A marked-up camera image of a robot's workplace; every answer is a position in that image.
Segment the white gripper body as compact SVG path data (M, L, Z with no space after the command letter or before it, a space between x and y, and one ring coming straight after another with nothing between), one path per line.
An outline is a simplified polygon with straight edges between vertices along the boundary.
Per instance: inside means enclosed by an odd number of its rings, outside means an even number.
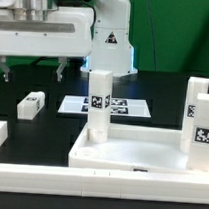
M16 21L11 10L0 9L0 56L87 56L93 22L89 7L60 7L45 22Z

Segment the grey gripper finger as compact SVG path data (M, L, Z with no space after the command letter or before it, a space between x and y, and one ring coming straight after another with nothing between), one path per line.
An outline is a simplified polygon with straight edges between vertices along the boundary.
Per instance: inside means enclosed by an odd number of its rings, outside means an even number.
M56 77L57 77L57 81L61 82L62 81L62 71L65 69L65 67L67 65L67 58L66 57L59 57L58 63L59 63L59 66L56 70Z
M10 68L7 65L7 59L5 56L0 56L0 69L3 72L3 76L5 78L5 81L9 80L9 73L10 73Z

